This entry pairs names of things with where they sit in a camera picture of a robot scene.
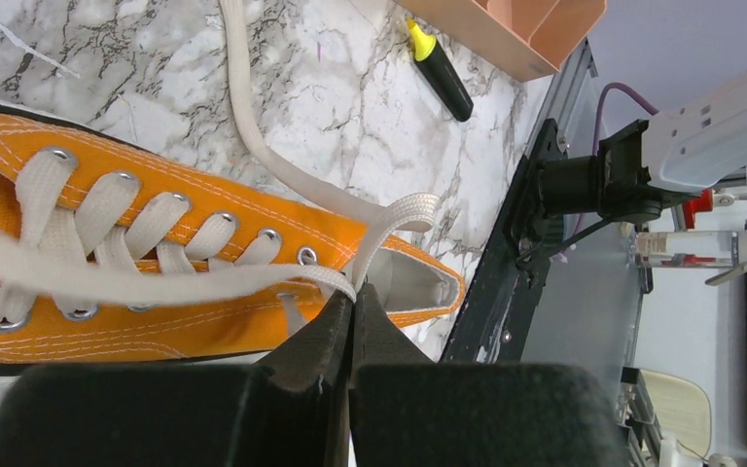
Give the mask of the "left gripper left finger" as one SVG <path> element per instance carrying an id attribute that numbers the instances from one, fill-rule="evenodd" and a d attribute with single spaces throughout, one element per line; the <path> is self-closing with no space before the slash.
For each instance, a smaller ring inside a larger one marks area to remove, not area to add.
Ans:
<path id="1" fill-rule="evenodd" d="M 0 466 L 323 466 L 347 461 L 353 305 L 250 365 L 53 364 L 0 377 Z"/>

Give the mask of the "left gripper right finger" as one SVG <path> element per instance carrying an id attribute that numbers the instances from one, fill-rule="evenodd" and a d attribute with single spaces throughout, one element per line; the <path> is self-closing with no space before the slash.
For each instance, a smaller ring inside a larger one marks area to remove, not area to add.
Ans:
<path id="1" fill-rule="evenodd" d="M 365 284 L 354 306 L 350 429 L 360 466 L 624 466 L 611 402 L 587 371 L 437 363 Z"/>

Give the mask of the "white shoelace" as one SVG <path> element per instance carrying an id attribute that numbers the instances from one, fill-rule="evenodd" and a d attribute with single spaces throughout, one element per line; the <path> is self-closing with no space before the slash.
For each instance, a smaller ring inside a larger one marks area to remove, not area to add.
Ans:
<path id="1" fill-rule="evenodd" d="M 156 306 L 207 304 L 247 297 L 293 279 L 309 280 L 323 293 L 354 299 L 391 233 L 432 228 L 436 196 L 416 193 L 387 206 L 373 204 L 312 177 L 267 145 L 243 103 L 251 91 L 243 5 L 224 1 L 220 8 L 239 135 L 272 175 L 315 203 L 320 212 L 335 210 L 365 225 L 351 264 L 336 270 L 304 257 L 280 264 L 283 236 L 272 228 L 258 231 L 235 260 L 227 261 L 221 254 L 239 220 L 225 211 L 209 215 L 190 242 L 181 245 L 168 236 L 193 205 L 175 192 L 151 197 L 125 226 L 125 214 L 143 187 L 141 179 L 127 170 L 100 176 L 77 207 L 66 207 L 62 196 L 84 166 L 73 150 L 49 143 L 22 159 L 0 142 L 0 170 L 8 162 L 14 164 L 20 219 L 17 237 L 0 231 L 0 333 L 25 326 L 41 296 L 51 298 L 64 317 L 75 321 L 93 317 L 102 305 L 142 312 Z M 19 134 L 20 118 L 0 113 L 0 135 Z"/>

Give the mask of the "orange canvas sneaker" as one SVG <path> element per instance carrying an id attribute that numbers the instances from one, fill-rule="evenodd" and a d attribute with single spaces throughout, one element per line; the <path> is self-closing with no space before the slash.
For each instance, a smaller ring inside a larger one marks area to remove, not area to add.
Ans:
<path id="1" fill-rule="evenodd" d="M 268 351 L 366 282 L 400 327 L 451 313 L 463 278 L 396 237 L 428 229 L 436 204 L 408 196 L 365 225 L 0 102 L 0 232 L 45 259 L 162 283 L 132 305 L 0 283 L 0 374 Z"/>

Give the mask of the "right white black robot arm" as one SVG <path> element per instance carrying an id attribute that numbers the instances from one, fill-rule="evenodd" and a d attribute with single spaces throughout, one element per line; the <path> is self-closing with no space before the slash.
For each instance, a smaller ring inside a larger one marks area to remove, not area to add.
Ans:
<path id="1" fill-rule="evenodd" d="M 569 158 L 548 120 L 523 191 L 529 240 L 516 266 L 531 270 L 601 228 L 639 225 L 693 200 L 747 166 L 747 71 L 713 92 L 637 120 L 602 140 L 591 155 Z"/>

